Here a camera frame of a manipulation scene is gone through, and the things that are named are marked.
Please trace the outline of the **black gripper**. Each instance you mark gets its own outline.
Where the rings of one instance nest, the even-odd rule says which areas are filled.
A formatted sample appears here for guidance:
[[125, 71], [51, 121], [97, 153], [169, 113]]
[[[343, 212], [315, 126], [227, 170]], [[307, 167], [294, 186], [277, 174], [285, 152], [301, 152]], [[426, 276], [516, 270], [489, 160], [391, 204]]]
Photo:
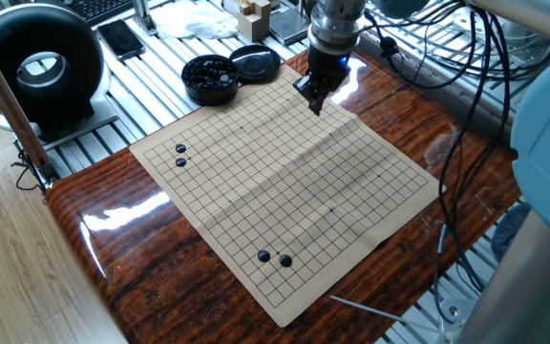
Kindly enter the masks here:
[[309, 47], [308, 75], [295, 80], [293, 87], [307, 100], [314, 115], [320, 116], [328, 96], [347, 78], [349, 57], [350, 54], [327, 54], [314, 46]]

